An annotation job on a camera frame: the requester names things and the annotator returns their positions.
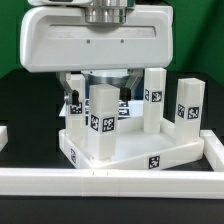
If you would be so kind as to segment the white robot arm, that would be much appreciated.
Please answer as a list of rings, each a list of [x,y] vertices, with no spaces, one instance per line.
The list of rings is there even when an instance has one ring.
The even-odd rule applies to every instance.
[[[27,0],[20,61],[30,72],[167,67],[173,8],[135,0]]]

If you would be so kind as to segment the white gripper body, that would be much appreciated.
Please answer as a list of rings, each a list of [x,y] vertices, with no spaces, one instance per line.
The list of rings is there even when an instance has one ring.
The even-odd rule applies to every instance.
[[[123,23],[91,23],[70,4],[35,3],[23,17],[20,62],[30,72],[166,67],[173,8],[137,5]]]

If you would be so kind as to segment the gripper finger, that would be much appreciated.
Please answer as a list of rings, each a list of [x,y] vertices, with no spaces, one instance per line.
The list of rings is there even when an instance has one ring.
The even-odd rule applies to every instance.
[[[65,103],[67,105],[79,105],[79,91],[76,83],[80,80],[80,75],[72,72],[57,72],[56,77],[65,90]]]
[[[143,77],[144,71],[142,69],[129,69],[128,79],[125,86],[120,88],[120,99],[123,102],[128,102],[134,98],[135,89]]]

